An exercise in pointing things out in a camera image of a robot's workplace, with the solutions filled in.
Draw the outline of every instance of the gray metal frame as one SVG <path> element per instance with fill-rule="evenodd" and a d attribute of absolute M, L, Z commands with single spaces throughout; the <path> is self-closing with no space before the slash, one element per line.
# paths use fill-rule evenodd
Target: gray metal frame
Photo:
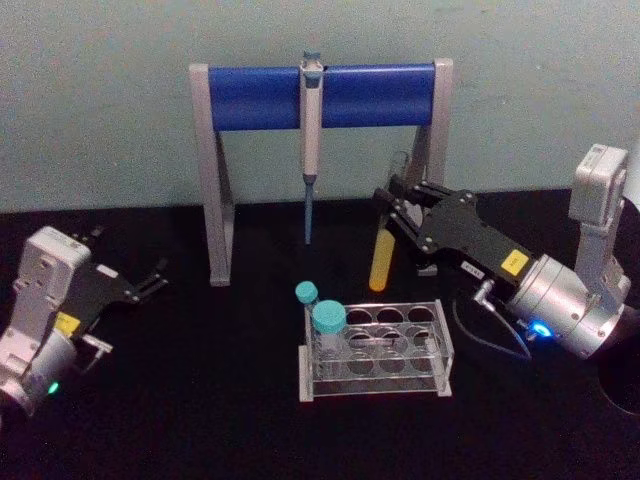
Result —
<path fill-rule="evenodd" d="M 453 91 L 453 60 L 437 58 L 431 125 L 419 126 L 413 142 L 406 179 L 418 183 L 423 178 L 442 185 Z M 210 283 L 214 287 L 231 284 L 234 204 L 220 132 L 213 128 L 209 89 L 209 65 L 189 65 L 193 102 L 198 172 L 204 207 Z"/>

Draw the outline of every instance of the test tube rack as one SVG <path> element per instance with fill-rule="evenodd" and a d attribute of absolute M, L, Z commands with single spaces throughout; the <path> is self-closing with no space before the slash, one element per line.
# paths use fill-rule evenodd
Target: test tube rack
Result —
<path fill-rule="evenodd" d="M 439 300 L 346 305 L 337 351 L 323 351 L 305 310 L 298 348 L 300 401 L 372 393 L 435 392 L 451 396 L 453 345 Z"/>

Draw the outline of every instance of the test tube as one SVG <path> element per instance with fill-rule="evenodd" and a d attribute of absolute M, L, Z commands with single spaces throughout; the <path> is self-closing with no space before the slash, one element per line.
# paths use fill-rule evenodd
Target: test tube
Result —
<path fill-rule="evenodd" d="M 318 289 L 305 281 L 296 287 L 296 296 L 311 315 L 311 323 L 323 356 L 336 356 L 340 351 L 340 332 L 347 324 L 347 312 L 340 302 L 318 300 Z"/>

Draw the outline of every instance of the blue bar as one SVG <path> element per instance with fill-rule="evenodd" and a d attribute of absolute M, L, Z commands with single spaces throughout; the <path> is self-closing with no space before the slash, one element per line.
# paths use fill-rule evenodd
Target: blue bar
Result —
<path fill-rule="evenodd" d="M 344 65 L 325 71 L 322 126 L 428 125 L 435 67 Z M 219 131 L 300 127 L 297 67 L 209 69 Z"/>

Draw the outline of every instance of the blue led light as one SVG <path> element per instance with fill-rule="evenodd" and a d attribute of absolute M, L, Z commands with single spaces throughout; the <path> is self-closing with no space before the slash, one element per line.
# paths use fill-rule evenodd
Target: blue led light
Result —
<path fill-rule="evenodd" d="M 551 333 L 551 330 L 549 329 L 549 327 L 547 327 L 542 322 L 535 321 L 530 325 L 529 328 L 531 330 L 533 330 L 534 332 L 536 332 L 541 337 L 550 337 L 550 336 L 553 335 L 553 333 Z"/>

